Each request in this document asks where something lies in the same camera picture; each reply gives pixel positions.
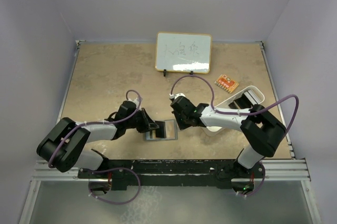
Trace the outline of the white box with cards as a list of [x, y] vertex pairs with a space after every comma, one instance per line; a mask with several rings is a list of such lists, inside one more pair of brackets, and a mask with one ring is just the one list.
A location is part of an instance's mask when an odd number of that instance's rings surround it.
[[216, 105], [215, 108], [247, 109], [263, 103], [264, 100], [264, 94], [257, 87], [251, 85]]

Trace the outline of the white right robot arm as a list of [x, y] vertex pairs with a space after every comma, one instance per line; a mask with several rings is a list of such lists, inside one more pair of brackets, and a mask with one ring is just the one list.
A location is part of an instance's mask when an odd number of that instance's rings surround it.
[[171, 95], [171, 108], [180, 130], [189, 127], [221, 127], [242, 132], [249, 142], [238, 155], [234, 171], [247, 177], [253, 166], [265, 157], [273, 157], [286, 133], [286, 127], [262, 105], [246, 109], [220, 109], [200, 103], [197, 106], [183, 94]]

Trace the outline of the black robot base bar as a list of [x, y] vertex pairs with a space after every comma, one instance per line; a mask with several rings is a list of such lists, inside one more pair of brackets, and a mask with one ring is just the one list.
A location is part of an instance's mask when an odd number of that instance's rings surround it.
[[95, 190], [126, 190], [129, 186], [215, 187], [251, 192], [255, 179], [264, 179], [265, 168], [258, 162], [251, 169], [235, 159], [209, 160], [113, 160], [97, 171], [80, 169], [80, 179], [88, 179]]

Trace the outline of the small whiteboard with writing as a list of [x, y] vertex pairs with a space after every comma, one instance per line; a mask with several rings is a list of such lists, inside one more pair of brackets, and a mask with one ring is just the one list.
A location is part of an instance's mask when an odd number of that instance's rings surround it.
[[159, 32], [155, 69], [161, 72], [207, 74], [211, 64], [210, 34]]

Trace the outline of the grey card holder wallet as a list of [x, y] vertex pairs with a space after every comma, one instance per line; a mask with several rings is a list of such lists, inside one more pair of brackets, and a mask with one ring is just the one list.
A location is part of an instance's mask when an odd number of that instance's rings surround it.
[[146, 141], [178, 140], [178, 127], [176, 120], [156, 120], [159, 128], [145, 134]]

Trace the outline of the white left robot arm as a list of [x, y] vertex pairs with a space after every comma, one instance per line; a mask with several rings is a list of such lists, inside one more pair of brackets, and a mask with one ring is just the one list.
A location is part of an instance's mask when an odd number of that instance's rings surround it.
[[159, 128], [137, 102], [126, 100], [102, 121], [77, 123], [62, 118], [38, 145], [36, 153], [60, 172], [76, 167], [89, 169], [95, 177], [102, 178], [108, 173], [108, 158], [95, 149], [85, 150], [86, 143], [116, 140], [128, 129], [144, 134]]

